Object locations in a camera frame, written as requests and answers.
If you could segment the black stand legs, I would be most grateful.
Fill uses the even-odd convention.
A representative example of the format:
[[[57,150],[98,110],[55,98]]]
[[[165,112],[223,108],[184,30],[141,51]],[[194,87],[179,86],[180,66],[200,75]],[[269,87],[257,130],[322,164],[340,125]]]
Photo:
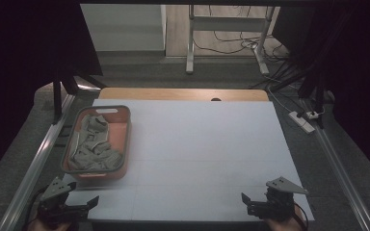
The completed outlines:
[[[104,89],[106,87],[105,84],[99,82],[98,80],[94,79],[91,75],[78,73],[76,75],[79,78],[89,82],[90,84],[94,85],[99,89]],[[62,88],[66,90],[68,94],[75,95],[79,89],[78,84],[75,80],[76,77],[71,72],[69,73],[56,73],[52,78],[51,84],[53,86],[53,106],[54,106],[54,118],[53,124],[57,124],[62,115],[64,114],[63,100],[62,100]]]
[[[325,112],[325,76],[322,73],[321,66],[317,62],[314,62],[304,69],[294,71],[284,80],[281,80],[281,77],[285,74],[289,67],[282,69],[284,66],[284,64],[282,64],[273,75],[270,75],[268,66],[263,61],[258,61],[257,63],[260,73],[266,78],[266,82],[276,82],[275,85],[267,88],[267,92],[269,93],[277,92],[287,86],[290,86],[294,82],[303,80],[303,83],[298,88],[298,96],[300,98],[309,98],[312,93],[315,93],[315,105],[312,112],[318,114],[318,117],[315,119],[317,125],[321,129],[324,128],[323,113]]]

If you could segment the black curtain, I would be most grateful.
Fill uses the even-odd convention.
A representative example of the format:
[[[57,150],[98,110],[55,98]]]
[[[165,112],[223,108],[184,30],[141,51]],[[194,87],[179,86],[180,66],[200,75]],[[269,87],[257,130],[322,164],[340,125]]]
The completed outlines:
[[[80,0],[0,0],[0,160],[39,88],[101,73]]]
[[[320,68],[304,79],[299,96],[307,97],[318,84],[331,91],[336,121],[370,161],[370,0],[347,1],[282,7],[273,36],[306,68],[321,54],[342,15],[350,15]]]

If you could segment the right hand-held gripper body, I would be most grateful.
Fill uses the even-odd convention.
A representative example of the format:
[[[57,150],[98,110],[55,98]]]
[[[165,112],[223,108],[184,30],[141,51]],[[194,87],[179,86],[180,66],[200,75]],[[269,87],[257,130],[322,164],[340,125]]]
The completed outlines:
[[[246,205],[250,216],[277,221],[289,220],[295,215],[294,194],[308,194],[308,190],[284,177],[268,181],[266,186],[265,202],[251,200],[251,204]]]

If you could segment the grey cloth garment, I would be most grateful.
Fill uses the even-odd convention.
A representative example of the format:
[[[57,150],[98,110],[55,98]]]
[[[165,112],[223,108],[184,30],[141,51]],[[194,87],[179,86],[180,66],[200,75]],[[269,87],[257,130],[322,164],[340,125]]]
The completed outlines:
[[[85,115],[81,128],[71,138],[67,158],[74,170],[111,170],[123,161],[122,153],[113,148],[109,139],[109,123],[102,115]]]

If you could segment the white power strip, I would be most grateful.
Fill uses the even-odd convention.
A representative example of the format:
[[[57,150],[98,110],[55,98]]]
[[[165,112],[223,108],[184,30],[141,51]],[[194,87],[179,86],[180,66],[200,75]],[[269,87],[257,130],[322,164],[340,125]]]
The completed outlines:
[[[291,112],[288,115],[307,134],[311,134],[315,131],[314,127],[309,122],[307,122],[302,116],[299,116],[297,112]]]

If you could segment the pink basket with grey rim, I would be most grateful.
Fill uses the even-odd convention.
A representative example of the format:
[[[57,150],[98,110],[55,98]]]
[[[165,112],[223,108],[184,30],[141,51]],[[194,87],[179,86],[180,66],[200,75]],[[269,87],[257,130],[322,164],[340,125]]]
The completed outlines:
[[[115,169],[111,170],[74,170],[68,163],[71,148],[71,138],[74,132],[81,128],[81,120],[85,115],[103,116],[109,123],[109,139],[112,147],[122,153],[123,161]],[[92,181],[94,179],[120,179],[125,175],[128,166],[128,148],[131,132],[131,112],[128,107],[117,106],[95,106],[82,109],[75,118],[70,137],[67,141],[65,154],[61,160],[61,168],[77,180]]]

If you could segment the wooden table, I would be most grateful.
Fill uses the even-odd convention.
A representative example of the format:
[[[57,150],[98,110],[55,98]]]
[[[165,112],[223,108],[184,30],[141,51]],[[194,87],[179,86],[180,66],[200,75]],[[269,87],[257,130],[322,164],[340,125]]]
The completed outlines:
[[[136,100],[197,100],[212,101],[264,101],[269,100],[264,90],[215,90],[215,89],[157,89],[157,88],[105,88],[99,99]]]

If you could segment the white metal stand frame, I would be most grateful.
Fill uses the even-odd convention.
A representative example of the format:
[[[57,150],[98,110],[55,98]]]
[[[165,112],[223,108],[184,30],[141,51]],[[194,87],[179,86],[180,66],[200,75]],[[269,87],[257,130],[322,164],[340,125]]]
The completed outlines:
[[[189,39],[187,47],[186,72],[194,72],[194,32],[212,31],[212,32],[251,32],[259,33],[259,42],[253,48],[254,56],[262,75],[268,75],[269,69],[265,64],[262,54],[263,45],[270,25],[273,19],[275,8],[268,7],[263,18],[250,17],[220,17],[220,16],[197,16],[195,15],[195,6],[190,5],[189,13]]]

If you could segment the person's left hand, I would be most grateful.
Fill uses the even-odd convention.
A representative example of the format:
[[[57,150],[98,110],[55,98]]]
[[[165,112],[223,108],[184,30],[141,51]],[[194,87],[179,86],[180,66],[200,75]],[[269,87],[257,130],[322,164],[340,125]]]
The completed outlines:
[[[26,231],[67,231],[70,223],[61,223],[56,227],[50,227],[40,219],[33,220],[26,228]]]

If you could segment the aluminium rail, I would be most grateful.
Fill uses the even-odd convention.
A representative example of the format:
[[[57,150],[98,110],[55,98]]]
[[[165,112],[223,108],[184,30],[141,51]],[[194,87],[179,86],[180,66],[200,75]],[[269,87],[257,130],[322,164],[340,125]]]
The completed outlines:
[[[358,225],[362,231],[370,231],[370,163],[336,122],[332,109],[332,104],[325,105],[322,125],[312,125]]]
[[[38,182],[44,164],[54,146],[55,140],[59,136],[61,129],[66,121],[66,115],[74,101],[75,96],[68,94],[62,103],[62,114],[56,124],[52,124],[45,137],[43,138],[40,147],[29,165],[20,185],[18,186],[11,203],[9,204],[4,216],[0,221],[0,231],[13,231],[23,209],[25,208],[28,199],[33,191],[34,186]]]

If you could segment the white cabinet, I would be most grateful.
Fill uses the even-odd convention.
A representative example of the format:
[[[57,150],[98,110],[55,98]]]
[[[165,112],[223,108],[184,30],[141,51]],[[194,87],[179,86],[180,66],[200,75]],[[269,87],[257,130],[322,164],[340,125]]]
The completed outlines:
[[[96,51],[164,51],[165,5],[81,4]]]

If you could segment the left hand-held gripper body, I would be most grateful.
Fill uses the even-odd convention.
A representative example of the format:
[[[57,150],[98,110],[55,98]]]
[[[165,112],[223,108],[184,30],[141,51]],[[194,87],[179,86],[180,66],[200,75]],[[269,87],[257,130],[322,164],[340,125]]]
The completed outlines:
[[[70,192],[72,191],[67,188],[67,183],[56,177],[40,198],[38,219],[47,225],[85,220],[89,212],[87,205],[66,205]]]

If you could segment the person's right hand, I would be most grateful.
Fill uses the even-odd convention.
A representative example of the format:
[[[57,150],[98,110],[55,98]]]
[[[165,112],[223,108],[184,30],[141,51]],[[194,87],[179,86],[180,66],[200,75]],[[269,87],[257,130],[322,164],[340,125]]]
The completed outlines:
[[[295,215],[289,220],[277,221],[265,219],[265,222],[272,231],[306,231],[303,213],[298,205],[295,206]]]

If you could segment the white table board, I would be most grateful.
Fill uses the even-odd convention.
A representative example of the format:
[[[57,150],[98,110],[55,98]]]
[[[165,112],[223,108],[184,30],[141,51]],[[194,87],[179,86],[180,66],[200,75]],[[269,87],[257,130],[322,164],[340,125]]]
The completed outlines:
[[[67,204],[97,197],[93,221],[249,221],[241,196],[301,182],[272,102],[126,100],[132,128],[119,180],[82,181]]]

